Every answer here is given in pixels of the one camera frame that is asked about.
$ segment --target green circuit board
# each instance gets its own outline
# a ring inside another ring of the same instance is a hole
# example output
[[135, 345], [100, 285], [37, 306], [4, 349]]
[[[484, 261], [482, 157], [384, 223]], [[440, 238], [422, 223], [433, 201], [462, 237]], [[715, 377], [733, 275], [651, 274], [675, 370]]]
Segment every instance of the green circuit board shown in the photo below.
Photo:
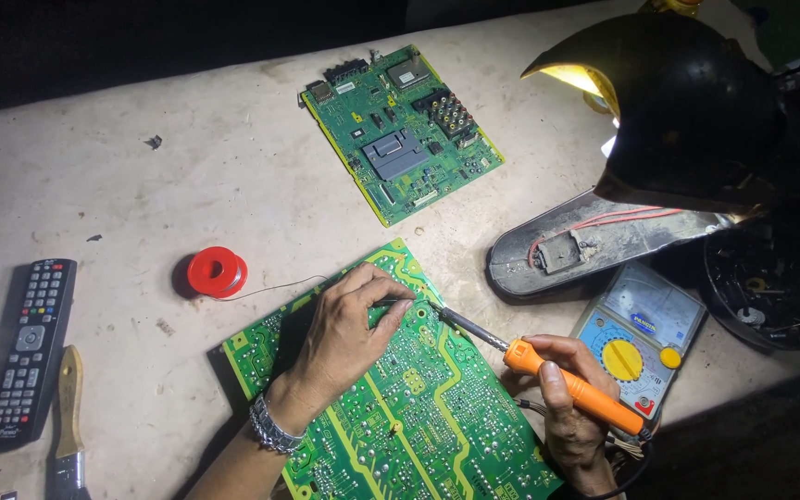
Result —
[[[428, 305], [443, 299], [404, 241], [362, 261], [418, 300], [385, 354], [307, 427], [283, 469], [294, 499], [529, 500], [558, 488], [539, 437], [493, 370], [466, 334]], [[223, 343], [248, 399], [291, 366], [324, 289], [314, 287]], [[386, 310], [371, 309], [370, 325]]]
[[413, 45], [324, 77], [301, 99], [385, 227], [505, 162]]

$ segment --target white workbench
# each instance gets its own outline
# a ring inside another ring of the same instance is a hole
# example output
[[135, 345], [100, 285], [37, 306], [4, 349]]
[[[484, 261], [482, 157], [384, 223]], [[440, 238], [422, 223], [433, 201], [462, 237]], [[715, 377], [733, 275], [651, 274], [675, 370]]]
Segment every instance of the white workbench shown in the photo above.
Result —
[[[243, 256], [251, 291], [329, 275], [399, 236], [473, 320], [508, 338], [568, 334], [584, 301], [506, 305], [484, 280], [484, 256], [500, 234], [588, 188], [614, 129], [581, 91], [518, 75], [552, 44], [642, 2], [495, 19], [0, 111], [0, 317], [12, 267], [79, 262], [67, 343], [85, 369], [80, 421], [92, 497], [170, 498], [230, 412], [206, 350], [306, 289], [185, 301], [172, 292], [172, 266], [206, 246]], [[766, 65], [736, 8], [708, 2], [700, 17]], [[507, 163], [385, 229], [296, 93], [370, 48], [410, 43], [473, 108]], [[158, 151], [143, 143], [155, 134]], [[797, 375], [800, 353], [765, 357], [710, 320], [664, 425]], [[51, 420], [38, 442], [0, 455], [0, 491], [42, 498]]]

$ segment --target metal chain bracelet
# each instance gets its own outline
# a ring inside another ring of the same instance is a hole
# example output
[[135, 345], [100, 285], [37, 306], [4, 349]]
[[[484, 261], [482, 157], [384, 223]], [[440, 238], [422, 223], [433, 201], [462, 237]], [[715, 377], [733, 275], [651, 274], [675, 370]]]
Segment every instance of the metal chain bracelet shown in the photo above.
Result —
[[301, 446], [301, 436], [292, 436], [288, 432], [280, 429], [268, 413], [268, 406], [264, 402], [264, 393], [255, 398], [255, 402], [249, 407], [249, 420], [251, 430], [255, 437], [266, 449], [276, 451], [283, 455], [290, 455]]

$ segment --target hand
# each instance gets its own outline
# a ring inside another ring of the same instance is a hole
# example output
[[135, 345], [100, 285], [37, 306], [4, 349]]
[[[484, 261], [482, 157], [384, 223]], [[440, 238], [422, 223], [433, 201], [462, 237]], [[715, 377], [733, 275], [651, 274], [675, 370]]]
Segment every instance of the hand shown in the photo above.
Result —
[[616, 488], [613, 471], [604, 457], [609, 426], [572, 405], [559, 367], [578, 375], [598, 391], [619, 400], [619, 385], [579, 340], [555, 335], [524, 337], [539, 356], [550, 359], [539, 368], [539, 384], [548, 413], [545, 444], [567, 480], [582, 494], [604, 494]]
[[[369, 308], [386, 296], [399, 300], [369, 329]], [[286, 432], [300, 435], [326, 407], [380, 358], [415, 294], [364, 262], [323, 293], [295, 365], [268, 390], [268, 411]]]

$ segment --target orange soldering iron handle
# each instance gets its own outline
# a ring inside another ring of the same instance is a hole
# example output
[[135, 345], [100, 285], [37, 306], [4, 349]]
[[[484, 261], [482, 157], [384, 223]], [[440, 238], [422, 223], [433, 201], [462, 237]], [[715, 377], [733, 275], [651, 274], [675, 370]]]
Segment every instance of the orange soldering iron handle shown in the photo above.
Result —
[[[532, 376], [539, 376], [539, 367], [545, 362], [532, 344], [520, 339], [511, 341], [505, 358], [502, 359], [509, 368]], [[567, 382], [567, 389], [572, 396], [573, 405], [589, 414], [600, 418], [610, 425], [637, 436], [644, 426], [644, 419], [635, 412], [614, 401], [604, 392], [598, 391], [593, 385], [572, 373], [561, 370], [563, 380]]]

